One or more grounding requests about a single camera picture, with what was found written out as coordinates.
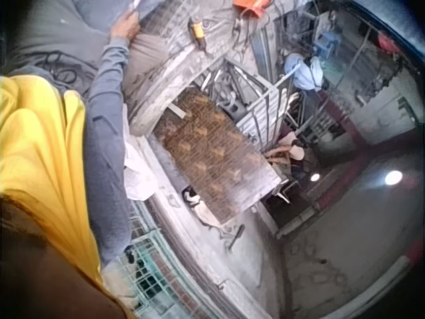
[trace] hand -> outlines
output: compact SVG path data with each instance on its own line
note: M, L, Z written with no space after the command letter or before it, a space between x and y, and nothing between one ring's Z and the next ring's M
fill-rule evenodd
M137 11L127 11L115 22L110 36L111 38L123 37L131 42L139 30L139 13Z

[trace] orange object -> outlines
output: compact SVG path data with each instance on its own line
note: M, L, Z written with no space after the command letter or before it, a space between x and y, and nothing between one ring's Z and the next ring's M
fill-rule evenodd
M233 0L233 5L243 9L250 8L251 11L260 18L263 14L264 7L270 2L272 2L272 0Z

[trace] light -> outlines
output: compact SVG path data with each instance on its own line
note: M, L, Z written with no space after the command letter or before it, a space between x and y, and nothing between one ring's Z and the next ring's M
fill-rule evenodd
M401 174L401 171L390 171L385 176L385 183L387 185L396 185L398 182L401 181L403 178L403 174Z
M320 178L320 175L318 173L315 173L310 177L310 181L318 181L319 178Z

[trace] person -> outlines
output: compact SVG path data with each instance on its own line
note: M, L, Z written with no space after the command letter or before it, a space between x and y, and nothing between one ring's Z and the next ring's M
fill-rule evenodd
M121 86L138 32L137 11L124 13L92 81L81 67L66 80L72 68L64 62L75 56L46 72L49 59L37 55L0 79L5 318L132 318L103 287L100 269L131 237Z
M266 152L264 157L269 163L277 164L288 177L302 178L305 151L303 144L289 126L282 124L277 146Z

